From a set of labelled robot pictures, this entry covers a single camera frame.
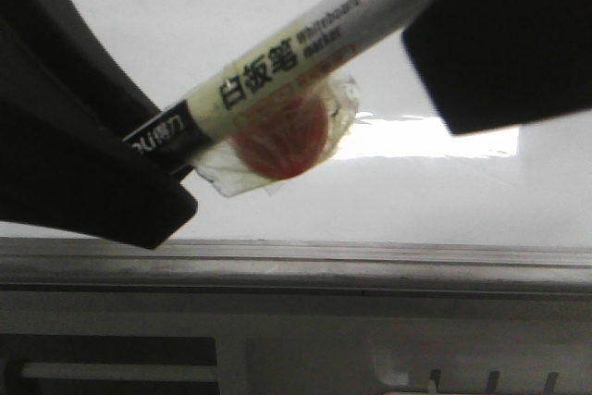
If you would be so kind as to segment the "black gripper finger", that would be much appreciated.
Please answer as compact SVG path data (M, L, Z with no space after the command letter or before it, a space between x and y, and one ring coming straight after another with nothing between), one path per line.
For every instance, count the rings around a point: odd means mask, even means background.
M591 0L434 0L402 41L453 134L591 106Z
M153 249L197 201L126 137L157 106L71 0L1 0L1 217Z

